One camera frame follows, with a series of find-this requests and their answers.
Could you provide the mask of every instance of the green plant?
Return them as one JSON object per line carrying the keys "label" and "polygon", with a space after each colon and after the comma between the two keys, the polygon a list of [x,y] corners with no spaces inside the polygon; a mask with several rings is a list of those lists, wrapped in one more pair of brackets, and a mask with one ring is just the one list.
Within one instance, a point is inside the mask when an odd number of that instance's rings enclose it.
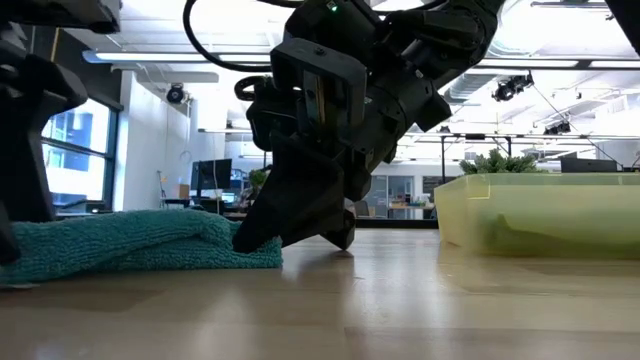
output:
{"label": "green plant", "polygon": [[267,174],[260,170],[251,170],[249,172],[249,183],[252,188],[260,189],[267,182]]}
{"label": "green plant", "polygon": [[490,173],[535,173],[546,172],[536,168],[536,159],[533,156],[503,157],[499,149],[489,151],[489,157],[480,155],[474,163],[463,160],[460,168],[465,175],[490,174]]}

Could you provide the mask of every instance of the window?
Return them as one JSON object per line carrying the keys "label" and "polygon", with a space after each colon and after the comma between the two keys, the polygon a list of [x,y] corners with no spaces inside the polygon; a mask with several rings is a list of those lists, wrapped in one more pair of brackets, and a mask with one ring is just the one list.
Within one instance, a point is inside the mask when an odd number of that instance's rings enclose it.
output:
{"label": "window", "polygon": [[111,207],[116,119],[93,100],[49,119],[42,153],[54,206],[103,200]]}

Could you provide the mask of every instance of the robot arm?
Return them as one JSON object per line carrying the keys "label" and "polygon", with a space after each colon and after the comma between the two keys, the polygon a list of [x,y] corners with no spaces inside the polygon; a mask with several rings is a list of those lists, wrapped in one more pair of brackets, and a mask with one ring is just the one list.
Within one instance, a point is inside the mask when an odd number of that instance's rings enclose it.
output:
{"label": "robot arm", "polygon": [[[234,237],[251,252],[280,236],[283,246],[320,234],[346,249],[371,173],[395,157],[415,123],[427,131],[450,109],[437,89],[477,64],[504,0],[450,0],[434,11],[380,20],[362,0],[307,0],[271,52],[273,77],[236,86],[255,144],[273,170]],[[243,91],[254,85],[254,94]]]}

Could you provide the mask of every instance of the window frame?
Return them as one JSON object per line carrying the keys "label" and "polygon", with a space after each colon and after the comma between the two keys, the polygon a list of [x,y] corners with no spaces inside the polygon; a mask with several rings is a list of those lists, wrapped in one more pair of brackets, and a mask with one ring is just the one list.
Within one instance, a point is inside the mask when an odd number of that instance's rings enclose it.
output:
{"label": "window frame", "polygon": [[106,152],[95,151],[90,148],[75,145],[69,142],[60,141],[54,138],[48,138],[41,136],[42,144],[47,144],[55,148],[73,151],[79,154],[96,156],[104,159],[104,182],[102,187],[102,201],[108,210],[113,208],[113,188],[115,182],[115,167],[116,167],[116,147],[118,143],[118,122],[120,120],[120,110],[109,106],[102,101],[94,98],[89,98],[97,102],[98,104],[107,107],[109,110],[109,128],[107,130],[107,149]]}

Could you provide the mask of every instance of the black cable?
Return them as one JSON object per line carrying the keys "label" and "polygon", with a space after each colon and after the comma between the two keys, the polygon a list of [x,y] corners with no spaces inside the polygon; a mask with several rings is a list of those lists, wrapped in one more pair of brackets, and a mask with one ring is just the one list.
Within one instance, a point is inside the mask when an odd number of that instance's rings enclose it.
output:
{"label": "black cable", "polygon": [[289,9],[295,9],[302,5],[304,1],[289,1],[289,0],[258,0],[259,2],[263,2],[265,4],[285,7]]}
{"label": "black cable", "polygon": [[241,71],[241,72],[270,72],[271,66],[250,66],[250,65],[239,65],[229,63],[219,58],[211,55],[207,49],[205,49],[202,44],[198,41],[195,34],[193,33],[193,29],[191,28],[191,10],[193,9],[193,5],[197,0],[187,0],[184,5],[184,11],[182,13],[182,25],[184,26],[184,31],[189,38],[189,42],[193,45],[194,48],[208,61],[214,63],[215,65],[220,66],[221,68],[232,70],[232,71]]}
{"label": "black cable", "polygon": [[[304,1],[289,1],[289,0],[257,0],[257,1],[265,3],[265,4],[280,6],[280,7],[289,8],[289,9],[295,9],[295,8],[301,6],[302,3],[304,3]],[[410,9],[410,10],[431,10],[433,8],[436,8],[436,7],[440,6],[440,5],[443,5],[447,1],[448,0],[435,0],[435,1],[432,1],[432,2],[430,2],[428,4],[424,4],[422,6],[419,6],[417,8]],[[374,10],[374,11],[378,15],[386,16],[386,15],[391,14],[392,12],[401,11],[401,10]]]}
{"label": "black cable", "polygon": [[[204,46],[202,46],[200,41],[198,41],[198,39],[196,38],[196,35],[193,32],[193,28],[191,27],[191,10],[193,9],[193,5],[195,5],[196,1],[197,0],[187,0],[187,2],[185,3],[184,11],[182,13],[182,25],[184,26],[184,32],[187,35],[189,42],[191,43],[191,45],[193,45],[196,51],[200,53],[200,55],[202,55],[205,59],[212,62],[213,64],[218,65],[221,68],[224,68],[227,70],[240,71],[240,72],[271,72],[270,65],[251,66],[251,65],[233,64],[211,55],[207,51],[207,49],[205,49]],[[295,9],[304,3],[304,1],[289,1],[289,0],[257,0],[257,1],[265,4],[269,4],[269,5],[290,8],[290,9]],[[443,5],[447,1],[448,0],[434,0],[429,4],[425,4],[411,10],[431,10],[440,5]],[[376,14],[386,16],[393,12],[395,11],[376,11]]]}
{"label": "black cable", "polygon": [[[573,128],[573,130],[580,132],[580,130],[571,123],[571,121],[569,121],[569,119],[567,119],[555,106],[553,106],[553,104],[551,103],[551,101],[549,101],[549,99],[547,99],[546,96],[544,96],[544,94],[542,94],[542,92],[540,90],[538,90],[538,87],[533,85],[533,88],[536,89],[536,91],[538,92],[538,94],[540,94],[540,96],[542,97],[542,99],[544,99],[544,101],[546,101],[546,103],[551,106],[551,108],[556,112],[556,114],[558,114],[564,121],[566,121],[569,126],[571,126]],[[614,159],[611,155],[607,154],[606,152],[604,152],[604,150],[602,150],[598,145],[596,145],[595,142],[593,142],[591,139],[589,139],[588,137],[586,138],[588,142],[591,143],[591,145],[593,145],[593,147],[595,147],[596,149],[600,150],[600,152],[608,157],[609,159],[615,161],[616,164],[620,165],[623,169],[624,169],[624,165],[622,165],[620,162],[618,162],[618,160]]]}
{"label": "black cable", "polygon": [[[413,8],[413,9],[407,9],[407,10],[432,10],[437,8],[440,5],[444,5],[447,1],[449,0],[434,0],[428,4],[424,4],[422,6],[418,6],[417,8]],[[393,12],[396,11],[402,11],[402,10],[374,10],[376,12],[376,14],[378,15],[383,15],[383,16],[387,16]]]}

